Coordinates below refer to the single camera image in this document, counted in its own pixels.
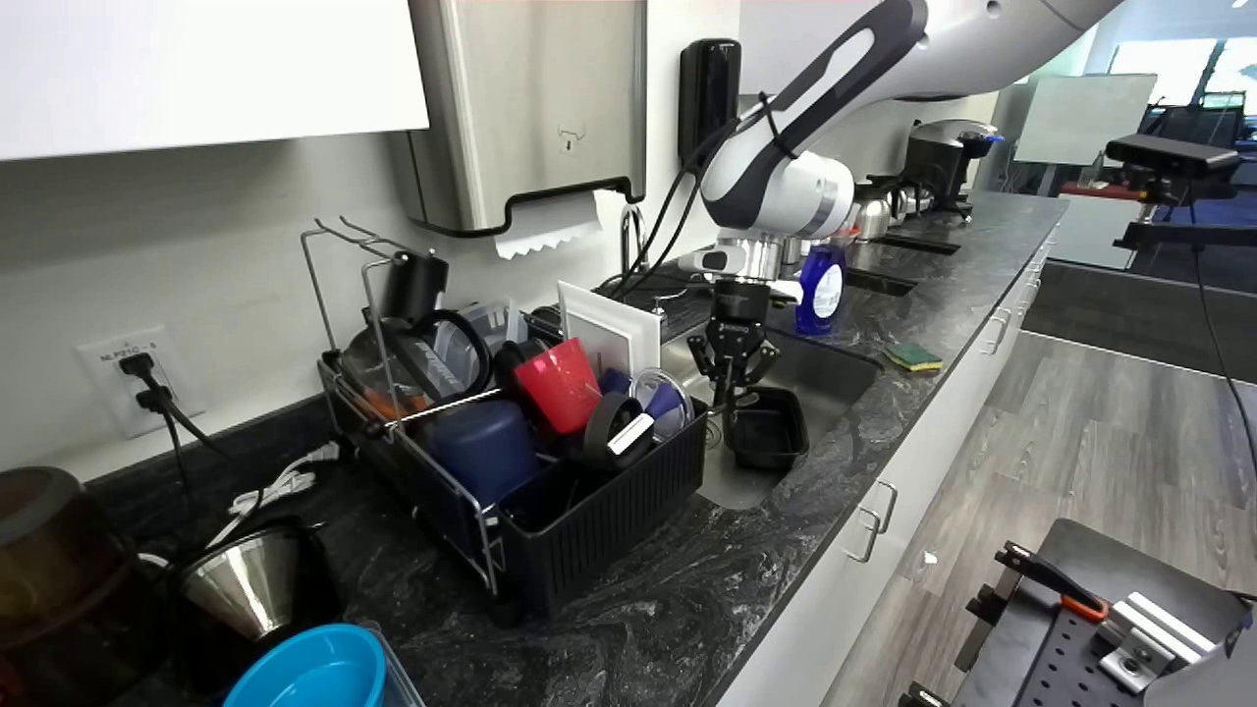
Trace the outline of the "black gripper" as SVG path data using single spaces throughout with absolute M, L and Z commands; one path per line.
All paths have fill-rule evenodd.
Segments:
M 762 280 L 721 275 L 712 288 L 712 322 L 705 331 L 687 332 L 692 360 L 712 381 L 712 406 L 725 406 L 725 398 L 747 394 L 781 359 L 781 347 L 772 336 L 762 336 L 764 314 L 768 314 L 768 288 Z M 733 369 L 733 394 L 725 385 L 725 360 L 717 353 L 717 347 L 725 340 L 758 340 Z

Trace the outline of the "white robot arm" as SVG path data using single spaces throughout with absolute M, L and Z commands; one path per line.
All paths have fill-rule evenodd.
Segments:
M 857 202 L 844 160 L 809 143 L 890 97 L 962 97 L 1025 77 L 1123 0 L 852 0 L 840 33 L 715 145 L 700 202 L 717 229 L 829 237 Z

